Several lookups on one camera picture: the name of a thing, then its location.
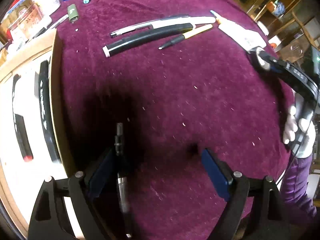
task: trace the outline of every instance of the pen cap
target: pen cap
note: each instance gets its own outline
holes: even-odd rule
[[[68,6],[67,9],[68,9],[69,21],[71,23],[79,19],[79,14],[75,4],[71,4],[70,6]]]

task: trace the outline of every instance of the hand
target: hand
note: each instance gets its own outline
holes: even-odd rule
[[[296,99],[296,107],[302,107],[303,104],[303,98],[300,94],[295,94]],[[294,115],[296,114],[296,107],[290,106],[289,107],[289,114],[287,121],[285,123],[284,127],[284,133],[283,133],[283,143],[288,144],[289,141],[292,142],[295,139],[295,132],[298,130],[297,122],[295,120]],[[309,121],[306,119],[300,119],[299,120],[299,127],[303,132],[306,132],[309,126]],[[313,122],[311,122],[308,132],[305,135],[305,139],[303,143],[301,144],[299,151],[296,155],[297,158],[307,158],[312,154],[313,145],[316,140],[316,130],[315,126],[313,125]]]

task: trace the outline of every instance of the yellow and black pen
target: yellow and black pen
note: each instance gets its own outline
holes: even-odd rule
[[[207,24],[207,25],[204,25],[204,26],[201,26],[199,28],[196,28],[196,29],[193,29],[191,31],[188,31],[186,33],[183,33],[183,34],[180,34],[178,37],[166,42],[165,44],[163,44],[161,47],[159,47],[159,49],[164,49],[164,48],[167,48],[167,47],[170,47],[174,44],[177,44],[179,43],[180,41],[183,41],[185,39],[188,39],[198,33],[201,33],[201,32],[204,32],[204,31],[207,31],[209,29],[211,29],[213,27],[212,24]]]

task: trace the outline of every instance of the table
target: table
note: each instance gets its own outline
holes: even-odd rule
[[[57,29],[64,44],[65,121],[77,166],[84,169],[112,145],[116,122],[123,122],[136,165],[129,186],[138,234],[207,238],[225,202],[199,153],[209,147],[246,176],[278,178],[289,158],[281,138],[291,89],[274,76],[260,76],[217,25],[162,51],[157,48],[164,40],[111,58],[102,47],[121,38],[109,36],[121,27],[174,14],[210,16],[212,9],[263,33],[232,0],[70,0],[53,21],[73,3],[79,20]],[[114,195],[105,190],[96,205],[115,235],[123,235],[121,221],[110,215],[118,212]]]

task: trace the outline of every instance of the maroon velvet cloth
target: maroon velvet cloth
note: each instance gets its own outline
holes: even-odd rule
[[[290,88],[260,75],[217,24],[164,50],[158,47],[168,39],[111,58],[102,47],[128,35],[111,39],[119,28],[175,14],[211,16],[210,10],[263,33],[232,0],[70,0],[52,19],[72,3],[79,20],[57,29],[63,40],[65,122],[76,164],[84,169],[112,145],[115,124],[123,122],[126,152],[137,165],[130,202],[141,238],[206,239],[225,202],[199,153],[209,147],[248,177],[278,178],[289,158],[281,137]],[[99,205],[103,217],[112,217],[108,206],[117,202],[102,196]]]

